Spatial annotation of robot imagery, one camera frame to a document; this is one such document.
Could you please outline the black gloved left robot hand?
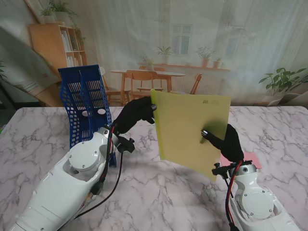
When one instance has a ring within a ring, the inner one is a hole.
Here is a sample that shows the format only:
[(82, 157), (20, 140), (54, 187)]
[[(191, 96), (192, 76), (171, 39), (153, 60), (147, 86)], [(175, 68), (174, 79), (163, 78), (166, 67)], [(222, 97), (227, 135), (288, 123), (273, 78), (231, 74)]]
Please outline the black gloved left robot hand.
[(152, 103), (150, 96), (130, 101), (114, 120), (114, 131), (124, 134), (140, 120), (154, 124), (154, 111), (156, 108), (157, 106)]

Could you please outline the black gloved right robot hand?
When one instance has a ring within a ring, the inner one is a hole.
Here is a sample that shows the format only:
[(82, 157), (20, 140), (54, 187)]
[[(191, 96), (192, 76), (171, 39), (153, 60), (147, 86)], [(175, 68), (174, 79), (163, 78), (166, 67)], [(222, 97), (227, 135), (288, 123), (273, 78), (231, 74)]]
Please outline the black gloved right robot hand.
[(219, 149), (221, 154), (230, 162), (238, 163), (244, 160), (244, 153), (240, 145), (238, 133), (232, 125), (227, 125), (224, 140), (206, 130), (202, 130), (201, 135), (215, 148)]

